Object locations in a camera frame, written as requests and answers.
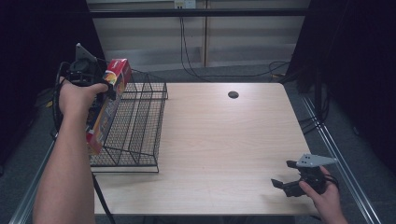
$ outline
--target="round hole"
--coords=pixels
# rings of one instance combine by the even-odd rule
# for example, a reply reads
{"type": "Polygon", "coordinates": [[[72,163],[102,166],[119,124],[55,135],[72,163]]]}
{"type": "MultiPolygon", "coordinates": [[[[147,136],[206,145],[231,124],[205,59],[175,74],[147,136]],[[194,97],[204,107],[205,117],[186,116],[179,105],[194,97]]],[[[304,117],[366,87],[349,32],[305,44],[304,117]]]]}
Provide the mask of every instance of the round hole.
{"type": "Polygon", "coordinates": [[[228,96],[229,96],[230,98],[232,98],[232,99],[236,99],[236,98],[238,98],[239,93],[236,92],[236,91],[230,91],[230,92],[228,92],[228,96]]]}

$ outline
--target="wire rack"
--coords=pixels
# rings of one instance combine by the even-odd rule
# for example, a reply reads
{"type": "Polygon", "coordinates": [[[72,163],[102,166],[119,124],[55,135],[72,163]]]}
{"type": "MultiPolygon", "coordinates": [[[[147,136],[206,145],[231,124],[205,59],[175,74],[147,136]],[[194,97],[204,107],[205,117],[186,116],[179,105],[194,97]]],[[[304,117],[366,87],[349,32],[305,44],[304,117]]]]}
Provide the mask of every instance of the wire rack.
{"type": "Polygon", "coordinates": [[[166,83],[162,79],[147,74],[132,75],[101,153],[91,156],[91,167],[100,168],[95,172],[136,172],[136,169],[120,167],[154,167],[154,172],[159,172],[161,127],[167,98],[166,83]]]}

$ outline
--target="black cable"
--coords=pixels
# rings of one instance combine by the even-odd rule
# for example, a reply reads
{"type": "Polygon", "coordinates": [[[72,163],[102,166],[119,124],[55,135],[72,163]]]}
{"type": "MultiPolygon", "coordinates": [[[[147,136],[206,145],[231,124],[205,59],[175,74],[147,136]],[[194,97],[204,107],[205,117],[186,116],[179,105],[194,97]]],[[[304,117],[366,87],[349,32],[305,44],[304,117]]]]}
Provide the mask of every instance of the black cable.
{"type": "MultiPolygon", "coordinates": [[[[330,95],[330,92],[329,92],[329,88],[328,88],[327,86],[326,86],[326,94],[327,94],[327,95],[326,95],[326,98],[325,98],[325,100],[324,100],[324,102],[323,102],[323,106],[322,106],[322,114],[324,115],[324,116],[322,116],[322,120],[320,120],[319,123],[315,125],[315,127],[313,127],[312,129],[310,129],[310,130],[304,132],[304,134],[310,133],[310,132],[312,132],[313,130],[315,130],[317,127],[319,127],[320,125],[322,125],[322,124],[324,123],[324,121],[326,120],[326,118],[329,116],[331,95],[330,95]]],[[[317,117],[317,116],[314,116],[314,117],[312,117],[312,118],[310,118],[310,119],[318,119],[318,117],[317,117]]],[[[309,127],[309,126],[311,126],[312,123],[310,123],[309,125],[303,127],[302,130],[305,129],[305,128],[307,128],[307,127],[309,127]]]]}
{"type": "Polygon", "coordinates": [[[314,219],[316,219],[316,220],[321,221],[321,218],[320,218],[320,217],[317,217],[317,216],[311,216],[311,217],[314,218],[314,219]]]}
{"type": "Polygon", "coordinates": [[[103,196],[102,190],[100,189],[99,183],[96,180],[96,176],[94,174],[92,174],[92,180],[93,180],[93,187],[96,190],[96,194],[98,195],[99,201],[102,204],[103,209],[105,210],[108,220],[110,221],[111,224],[116,224],[116,221],[114,220],[113,215],[111,214],[110,210],[108,209],[105,197],[103,196]]]}
{"type": "Polygon", "coordinates": [[[299,119],[298,122],[299,123],[304,123],[304,122],[307,122],[307,121],[313,121],[312,119],[316,119],[316,118],[317,118],[317,116],[310,117],[308,119],[299,119]]]}
{"type": "Polygon", "coordinates": [[[271,69],[271,65],[273,65],[274,63],[282,63],[282,65],[288,64],[289,62],[271,62],[270,64],[268,64],[268,69],[270,70],[270,80],[268,82],[272,82],[272,79],[274,78],[274,74],[272,73],[273,70],[271,69]]]}
{"type": "Polygon", "coordinates": [[[206,81],[206,82],[210,82],[209,80],[202,78],[200,76],[198,76],[195,71],[192,69],[191,67],[191,63],[190,63],[190,57],[189,57],[189,53],[187,52],[187,44],[186,44],[186,36],[184,35],[184,21],[183,18],[180,17],[180,58],[181,58],[181,65],[183,66],[183,69],[191,76],[193,77],[198,77],[199,79],[206,81]],[[190,73],[189,70],[187,70],[187,68],[184,66],[184,62],[183,62],[183,42],[184,42],[184,49],[186,52],[186,56],[187,56],[187,61],[189,63],[190,66],[190,70],[192,71],[192,73],[190,73]]]}
{"type": "Polygon", "coordinates": [[[106,64],[109,64],[109,63],[110,63],[110,62],[106,61],[105,59],[101,59],[101,58],[96,58],[96,59],[98,59],[98,60],[100,60],[100,61],[102,61],[102,62],[105,62],[106,64]]]}
{"type": "Polygon", "coordinates": [[[325,180],[334,183],[334,185],[338,188],[338,190],[340,189],[339,182],[338,182],[337,178],[335,178],[335,176],[333,176],[333,175],[325,175],[325,176],[329,177],[329,178],[325,177],[325,180]]]}
{"type": "Polygon", "coordinates": [[[183,20],[182,17],[180,17],[180,29],[181,29],[181,39],[182,39],[182,40],[181,40],[182,43],[181,43],[181,48],[180,48],[180,55],[181,55],[181,64],[182,64],[182,66],[183,66],[183,69],[184,69],[189,75],[191,75],[191,76],[193,76],[193,77],[198,77],[198,78],[200,78],[200,79],[202,79],[202,80],[204,80],[204,81],[207,81],[207,82],[210,82],[210,81],[207,80],[207,79],[204,79],[203,77],[259,77],[259,76],[263,76],[263,75],[266,75],[266,74],[271,74],[271,75],[272,75],[272,72],[273,72],[273,71],[275,71],[276,69],[278,69],[278,68],[280,68],[280,67],[282,67],[282,66],[284,66],[284,65],[290,63],[290,62],[271,62],[271,63],[268,65],[268,70],[269,70],[268,72],[259,73],[259,74],[256,74],[256,75],[250,75],[250,76],[199,76],[199,75],[192,69],[192,66],[191,66],[189,53],[187,52],[186,35],[185,35],[185,28],[184,28],[184,20],[183,20]],[[190,70],[192,71],[192,73],[190,73],[190,72],[187,70],[187,68],[184,66],[184,62],[183,62],[183,43],[184,43],[184,50],[185,50],[185,53],[186,53],[187,61],[188,61],[188,64],[189,64],[189,67],[190,67],[190,70]],[[274,64],[274,63],[282,63],[282,64],[281,64],[280,66],[278,66],[278,67],[272,69],[272,68],[271,68],[271,65],[274,64]]]}
{"type": "Polygon", "coordinates": [[[61,128],[62,120],[64,118],[61,109],[59,108],[59,95],[61,93],[62,84],[65,81],[64,79],[64,81],[60,82],[61,73],[66,65],[70,67],[70,63],[67,62],[62,62],[61,65],[59,66],[58,73],[56,74],[55,88],[53,90],[53,95],[52,95],[52,116],[55,124],[55,129],[57,132],[59,132],[59,129],[61,128]]]}
{"type": "MultiPolygon", "coordinates": [[[[288,64],[288,63],[281,64],[280,66],[272,69],[272,71],[275,71],[276,69],[278,69],[278,68],[280,68],[280,67],[282,67],[282,66],[284,66],[286,64],[288,64]]],[[[201,76],[201,77],[260,77],[260,76],[267,75],[267,74],[270,74],[270,73],[271,73],[271,71],[259,73],[259,74],[256,74],[256,75],[247,75],[247,76],[236,75],[236,76],[201,76]]]]}
{"type": "Polygon", "coordinates": [[[301,130],[306,129],[307,127],[311,126],[312,124],[315,124],[314,120],[311,120],[311,122],[309,122],[309,124],[305,125],[303,128],[301,128],[301,130]]]}

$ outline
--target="light wood tabletop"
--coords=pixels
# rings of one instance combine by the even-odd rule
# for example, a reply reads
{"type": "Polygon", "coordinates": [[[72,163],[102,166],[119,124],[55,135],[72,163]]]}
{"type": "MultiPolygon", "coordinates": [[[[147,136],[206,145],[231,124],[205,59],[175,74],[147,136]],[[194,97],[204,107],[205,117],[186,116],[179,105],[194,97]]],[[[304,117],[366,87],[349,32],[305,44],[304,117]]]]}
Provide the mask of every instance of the light wood tabletop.
{"type": "MultiPolygon", "coordinates": [[[[299,179],[286,161],[309,153],[280,84],[167,83],[158,174],[97,174],[113,214],[307,215],[271,178],[299,179]],[[239,97],[232,99],[229,91],[239,97]]],[[[95,198],[95,214],[104,214],[95,198]]]]}

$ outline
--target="cardboard box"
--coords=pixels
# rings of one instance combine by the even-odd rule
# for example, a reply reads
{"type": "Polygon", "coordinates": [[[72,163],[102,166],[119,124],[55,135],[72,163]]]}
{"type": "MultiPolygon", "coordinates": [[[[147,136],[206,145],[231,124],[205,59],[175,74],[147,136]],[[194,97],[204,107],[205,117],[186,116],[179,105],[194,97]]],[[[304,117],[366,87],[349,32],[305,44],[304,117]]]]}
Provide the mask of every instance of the cardboard box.
{"type": "Polygon", "coordinates": [[[87,146],[90,155],[98,155],[106,141],[111,124],[116,116],[122,93],[132,75],[132,69],[126,59],[113,59],[107,67],[104,79],[113,84],[117,93],[116,100],[104,99],[102,106],[90,109],[87,119],[87,146]]]}

